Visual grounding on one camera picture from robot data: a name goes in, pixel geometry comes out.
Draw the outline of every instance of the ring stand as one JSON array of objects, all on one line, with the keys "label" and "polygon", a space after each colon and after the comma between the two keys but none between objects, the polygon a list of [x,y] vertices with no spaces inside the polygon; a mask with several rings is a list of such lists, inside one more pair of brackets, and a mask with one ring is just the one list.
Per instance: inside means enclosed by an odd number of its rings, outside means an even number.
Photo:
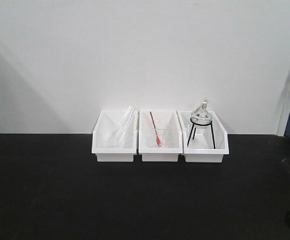
[{"label": "ring stand", "polygon": [[[210,123],[208,123],[208,124],[198,124],[198,123],[193,122],[193,121],[191,120],[191,118],[190,118],[190,122],[191,122],[193,125],[192,125],[192,127],[191,127],[191,131],[190,131],[189,138],[188,138],[188,141],[187,141],[187,147],[188,147],[188,145],[189,145],[189,142],[190,142],[190,139],[191,139],[191,134],[192,134],[192,132],[193,132],[193,130],[194,130],[195,125],[197,125],[197,126],[202,126],[202,127],[205,127],[205,126],[209,126],[209,125],[210,125],[211,136],[212,136],[212,138],[213,138],[213,145],[214,145],[214,149],[216,149],[216,147],[215,147],[215,139],[214,139],[214,130],[213,130],[213,121],[210,121]],[[195,127],[195,131],[194,131],[194,135],[193,135],[193,140],[195,139],[195,133],[196,133],[196,127]]]}]

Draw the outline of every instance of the bin front lip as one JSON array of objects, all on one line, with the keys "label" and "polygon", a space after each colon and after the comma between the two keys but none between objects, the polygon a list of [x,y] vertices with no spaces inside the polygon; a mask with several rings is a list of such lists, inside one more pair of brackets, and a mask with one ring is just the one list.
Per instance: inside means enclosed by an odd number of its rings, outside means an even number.
[{"label": "bin front lip", "polygon": [[134,148],[95,148],[92,150],[93,154],[136,154],[137,150]]},{"label": "bin front lip", "polygon": [[211,154],[211,155],[227,155],[228,149],[184,149],[184,154]]},{"label": "bin front lip", "polygon": [[183,149],[179,148],[139,148],[139,154],[181,154],[183,153]]}]

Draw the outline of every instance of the black tabletop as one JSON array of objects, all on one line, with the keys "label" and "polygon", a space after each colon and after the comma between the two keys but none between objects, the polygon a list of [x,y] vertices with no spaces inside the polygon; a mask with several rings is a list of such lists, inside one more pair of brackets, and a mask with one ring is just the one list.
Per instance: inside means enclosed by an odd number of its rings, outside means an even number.
[{"label": "black tabletop", "polygon": [[0,134],[0,239],[290,240],[290,141],[223,163],[97,162],[89,134]]}]

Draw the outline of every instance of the white plastic bin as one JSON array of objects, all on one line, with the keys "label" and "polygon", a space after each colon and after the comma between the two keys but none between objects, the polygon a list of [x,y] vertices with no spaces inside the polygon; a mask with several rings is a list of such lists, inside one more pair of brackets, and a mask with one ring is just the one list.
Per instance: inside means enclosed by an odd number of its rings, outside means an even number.
[{"label": "white plastic bin", "polygon": [[209,111],[213,117],[213,130],[215,148],[210,126],[205,129],[196,128],[195,139],[191,139],[187,147],[187,141],[192,127],[190,122],[191,111],[177,111],[183,135],[183,147],[186,162],[190,163],[220,163],[223,155],[229,154],[227,132],[220,123],[217,115]]},{"label": "white plastic bin", "polygon": [[152,111],[162,146],[156,142],[156,133],[149,111],[139,113],[139,154],[144,162],[177,162],[182,153],[181,128],[176,111]]},{"label": "white plastic bin", "polygon": [[92,150],[99,162],[132,162],[137,154],[138,111],[135,111],[121,147],[104,147],[125,111],[102,110],[93,130]]}]

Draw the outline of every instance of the plastic bin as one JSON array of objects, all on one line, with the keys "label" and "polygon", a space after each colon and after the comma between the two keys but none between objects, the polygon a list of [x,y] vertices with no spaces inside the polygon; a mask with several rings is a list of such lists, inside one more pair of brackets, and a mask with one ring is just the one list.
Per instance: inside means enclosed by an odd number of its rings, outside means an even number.
[{"label": "plastic bin", "polygon": [[139,113],[139,154],[144,162],[177,162],[183,152],[181,128],[176,111],[152,111],[162,146],[156,142],[156,133],[149,111]]},{"label": "plastic bin", "polygon": [[213,130],[215,148],[210,126],[205,129],[196,128],[195,139],[191,139],[187,147],[192,123],[190,122],[191,111],[177,111],[183,135],[183,148],[186,162],[190,163],[220,163],[223,155],[229,154],[227,132],[220,123],[217,115],[209,111],[213,117]]},{"label": "plastic bin", "polygon": [[103,147],[125,111],[102,110],[93,130],[92,150],[99,162],[132,162],[137,154],[138,111],[127,129],[120,147]]}]

